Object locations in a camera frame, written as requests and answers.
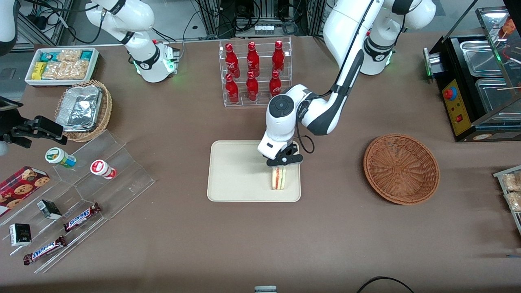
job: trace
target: brown wicker basket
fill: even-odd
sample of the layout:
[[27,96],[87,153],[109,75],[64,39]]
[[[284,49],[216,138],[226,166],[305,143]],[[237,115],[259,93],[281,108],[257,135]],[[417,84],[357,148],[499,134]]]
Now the brown wicker basket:
[[404,205],[428,200],[440,182],[438,163],[429,149],[400,134],[371,142],[364,155],[364,172],[377,193]]
[[[89,80],[87,82],[82,82],[73,85],[73,87],[87,87],[87,86],[97,86],[100,87],[103,90],[103,98],[102,98],[102,104],[100,113],[98,114],[98,118],[96,121],[96,129],[94,129],[91,132],[64,132],[64,135],[76,142],[87,142],[94,138],[96,138],[98,135],[100,135],[108,125],[108,121],[110,120],[110,111],[112,111],[112,97],[110,96],[110,93],[108,92],[105,85],[103,85],[101,82],[97,80]],[[54,111],[54,118],[58,117],[58,112],[60,111],[61,103],[64,99],[65,93],[61,95],[61,99],[58,102],[58,107],[56,108],[56,111]]]

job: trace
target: red button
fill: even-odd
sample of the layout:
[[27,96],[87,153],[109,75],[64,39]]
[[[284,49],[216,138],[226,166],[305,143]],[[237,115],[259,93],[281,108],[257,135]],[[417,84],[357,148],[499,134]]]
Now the red button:
[[449,100],[450,98],[452,98],[452,95],[454,94],[454,92],[452,92],[451,89],[448,89],[448,90],[445,90],[443,92],[443,97],[447,100]]

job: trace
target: foil container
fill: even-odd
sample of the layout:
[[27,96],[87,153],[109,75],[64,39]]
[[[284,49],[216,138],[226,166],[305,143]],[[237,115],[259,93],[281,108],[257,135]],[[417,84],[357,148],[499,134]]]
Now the foil container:
[[90,132],[96,128],[103,91],[96,86],[73,87],[65,92],[56,123],[65,132]]

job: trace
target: coca-cola bottle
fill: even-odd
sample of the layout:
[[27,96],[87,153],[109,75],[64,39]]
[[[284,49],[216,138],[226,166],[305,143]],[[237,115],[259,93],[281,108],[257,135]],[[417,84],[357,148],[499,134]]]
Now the coca-cola bottle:
[[255,78],[253,71],[248,71],[248,80],[246,81],[246,87],[248,88],[248,99],[252,102],[257,101],[259,94],[259,83]]
[[226,74],[226,94],[228,95],[230,103],[237,104],[239,102],[239,88],[235,81],[233,81],[231,74]]
[[241,76],[241,71],[239,70],[239,60],[237,59],[237,55],[233,51],[232,44],[226,44],[225,49],[226,67],[228,68],[228,73],[232,74],[234,78],[239,78]]
[[271,73],[271,80],[269,81],[269,94],[271,95],[271,97],[280,94],[281,85],[282,84],[279,78],[279,71],[273,70],[273,72]]
[[254,42],[248,43],[248,56],[246,57],[246,60],[248,61],[248,71],[253,71],[253,73],[255,74],[255,77],[258,77],[259,75],[261,75],[259,54],[257,53],[257,50],[255,49]]
[[281,74],[284,71],[284,51],[282,50],[282,41],[275,42],[275,51],[273,52],[273,70],[278,70]]

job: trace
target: white tray of snacks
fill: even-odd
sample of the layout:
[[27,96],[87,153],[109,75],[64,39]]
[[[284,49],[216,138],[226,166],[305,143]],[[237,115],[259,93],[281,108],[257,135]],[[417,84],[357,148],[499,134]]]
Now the white tray of snacks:
[[98,50],[92,47],[43,48],[34,53],[25,81],[34,87],[70,86],[91,79]]
[[505,200],[521,234],[521,166],[497,172],[494,177],[499,180]]

